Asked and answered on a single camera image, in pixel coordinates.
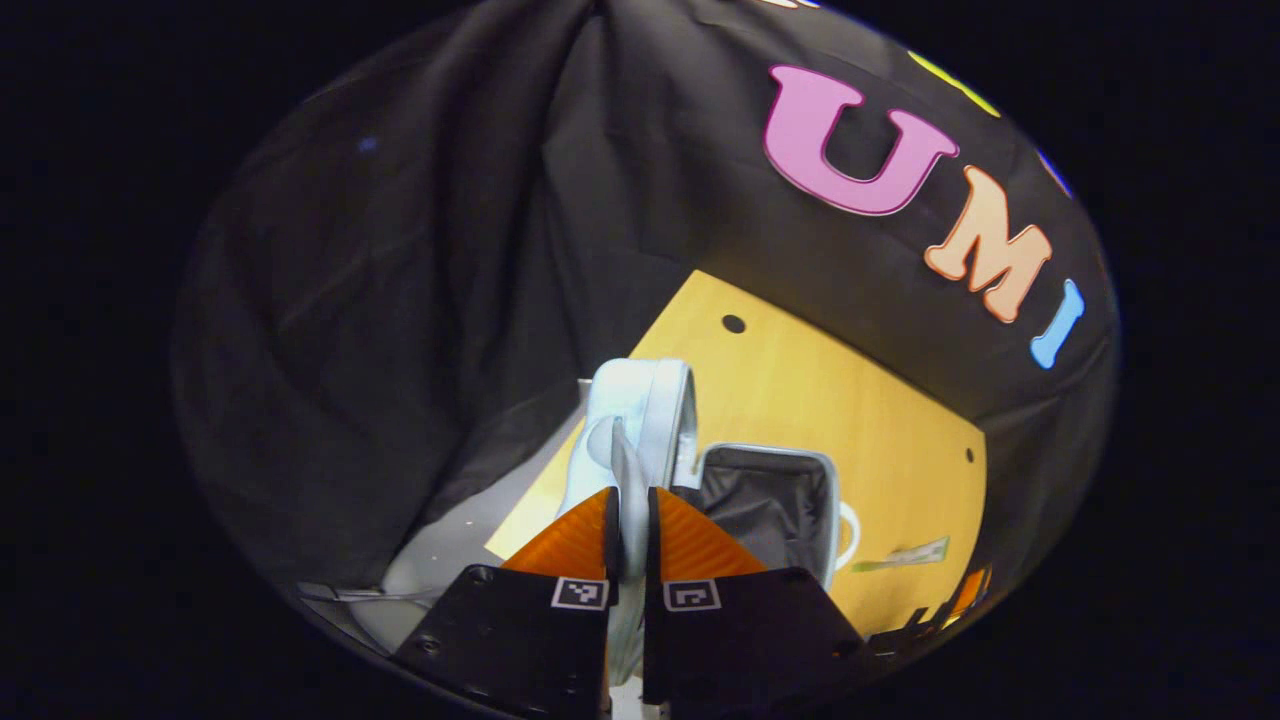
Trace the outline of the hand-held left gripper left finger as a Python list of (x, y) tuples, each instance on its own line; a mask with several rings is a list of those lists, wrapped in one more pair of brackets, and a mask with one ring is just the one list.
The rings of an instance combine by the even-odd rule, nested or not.
[(394, 662), (518, 719), (607, 719), (613, 491), (575, 505), (502, 565), (468, 565)]

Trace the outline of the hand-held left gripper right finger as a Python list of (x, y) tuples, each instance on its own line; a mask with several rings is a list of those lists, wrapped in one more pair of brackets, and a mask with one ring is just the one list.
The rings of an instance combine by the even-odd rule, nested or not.
[(769, 570), (671, 491), (648, 493), (643, 702), (658, 714), (809, 714), (869, 670), (804, 568)]

